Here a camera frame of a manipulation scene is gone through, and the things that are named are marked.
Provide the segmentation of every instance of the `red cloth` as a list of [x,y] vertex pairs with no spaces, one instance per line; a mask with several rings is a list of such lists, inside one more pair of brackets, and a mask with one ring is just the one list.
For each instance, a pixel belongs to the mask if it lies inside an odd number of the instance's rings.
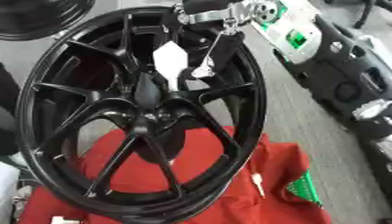
[[[87,154],[83,171],[96,177],[107,159],[124,139],[117,130],[98,140]],[[180,182],[194,178],[208,168],[221,154],[220,142],[207,129],[186,133],[185,148],[172,169]],[[307,156],[294,143],[272,143],[264,135],[250,161],[234,178],[225,193],[205,212],[184,224],[327,224],[326,211],[285,190],[309,168]],[[261,173],[266,198],[263,199],[250,175]],[[121,192],[147,193],[164,190],[165,179],[158,166],[132,155],[111,181],[112,189]],[[50,223],[54,215],[84,220],[88,224],[117,224],[113,220],[87,214],[68,206],[52,196],[44,187],[38,188],[24,210],[20,224]]]

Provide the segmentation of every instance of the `black alloy wheel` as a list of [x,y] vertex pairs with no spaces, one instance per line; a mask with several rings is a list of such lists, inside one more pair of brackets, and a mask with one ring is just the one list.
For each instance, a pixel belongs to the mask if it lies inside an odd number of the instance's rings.
[[[263,131],[263,75],[244,44],[224,71],[203,79],[208,88],[190,90],[183,84],[179,91],[168,91],[152,62],[154,38],[162,31],[159,24],[167,11],[118,10],[79,25],[47,51],[20,95],[18,142],[32,172],[58,197],[90,213],[125,223],[173,223],[193,217],[220,197],[249,160]],[[201,63],[217,31],[184,27],[178,35],[191,67]],[[232,116],[233,136],[204,107],[218,99]],[[98,177],[88,179],[72,166],[72,139],[95,119],[111,121],[126,137]],[[161,144],[182,122],[206,127],[224,149],[212,167],[187,183],[179,183],[170,166],[178,152]],[[178,132],[174,136],[184,137]],[[140,141],[149,146],[151,162],[160,167],[168,189],[110,189],[111,177]]]

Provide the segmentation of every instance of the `wheel rim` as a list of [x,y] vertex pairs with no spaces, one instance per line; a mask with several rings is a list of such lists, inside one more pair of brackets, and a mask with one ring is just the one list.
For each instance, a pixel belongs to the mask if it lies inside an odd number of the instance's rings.
[[[205,82],[210,86],[220,84],[220,87],[168,93],[165,92],[165,84],[159,86],[158,81],[151,81],[151,77],[158,74],[149,74],[154,72],[149,68],[150,56],[144,55],[145,59],[143,55],[135,56],[137,49],[135,45],[130,46],[131,37],[137,41],[138,35],[160,33],[159,19],[166,11],[167,8],[163,7],[119,10],[78,26],[44,55],[25,83],[19,98],[18,141],[31,170],[51,191],[90,213],[137,223],[180,221],[192,217],[213,203],[226,189],[233,176],[249,159],[262,132],[266,102],[263,77],[244,45],[230,62],[240,74],[241,84],[233,84],[238,80],[233,80],[232,77],[222,78],[216,75]],[[181,35],[184,43],[194,37],[198,41],[207,39],[211,43],[211,37],[215,34],[214,31],[207,31],[200,36],[194,31],[186,30]],[[207,52],[205,45],[191,45],[185,49],[191,54],[191,60],[194,59],[191,64],[195,65],[200,63],[200,55]],[[101,83],[74,78],[77,67],[75,61],[85,59],[84,57],[91,59],[96,55],[101,61],[109,61],[113,72],[108,76],[109,82],[100,76],[100,80],[103,80],[101,82],[115,85],[100,86]],[[140,98],[147,92],[137,92],[138,89],[145,88],[148,88],[148,93],[159,92],[159,97],[153,95],[150,103],[143,104],[137,97]],[[236,107],[239,117],[233,137],[203,107],[222,97],[229,104],[227,95],[235,95],[235,99],[231,99],[233,101],[241,99],[241,104]],[[53,101],[60,99],[56,101],[56,107],[62,112],[68,110],[62,113],[62,118],[58,118],[58,115],[57,119],[51,121],[37,118],[42,101],[48,97]],[[157,117],[161,110],[170,113],[174,119],[170,122],[160,121]],[[110,120],[127,133],[127,137],[111,162],[107,163],[107,169],[101,171],[97,179],[90,181],[72,171],[66,163],[69,157],[58,149],[64,143],[64,138],[84,123],[97,118]],[[159,146],[156,135],[169,130],[177,121],[188,118],[197,120],[210,129],[220,139],[225,155],[221,155],[220,160],[205,173],[182,184],[171,171],[166,158],[167,152]],[[57,123],[53,125],[53,133],[45,133],[44,128],[40,127],[42,125],[38,124],[39,121]],[[157,163],[170,184],[168,191],[135,194],[115,192],[108,187],[110,176],[132,154],[135,147],[130,146],[139,138],[155,151]]]

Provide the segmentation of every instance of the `white pin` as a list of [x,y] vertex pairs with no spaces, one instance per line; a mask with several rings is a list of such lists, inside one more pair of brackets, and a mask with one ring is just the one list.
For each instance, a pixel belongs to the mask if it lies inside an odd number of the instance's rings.
[[78,220],[64,220],[64,217],[54,216],[52,224],[81,224],[81,222]]
[[252,174],[252,182],[254,185],[257,186],[257,189],[259,190],[260,195],[265,199],[265,192],[263,189],[263,177],[260,173],[254,173]]
[[171,91],[179,90],[179,75],[188,67],[188,53],[173,41],[159,47],[154,53],[155,69],[169,82]]

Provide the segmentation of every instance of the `metal bracket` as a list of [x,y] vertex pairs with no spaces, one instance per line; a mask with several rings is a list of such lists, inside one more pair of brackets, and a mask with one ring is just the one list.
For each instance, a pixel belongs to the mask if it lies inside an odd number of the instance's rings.
[[186,15],[178,4],[178,20],[182,24],[198,24],[218,20],[234,20],[238,25],[250,22],[258,11],[259,7],[266,0],[244,0],[240,3],[231,3],[225,10],[210,10],[193,15]]

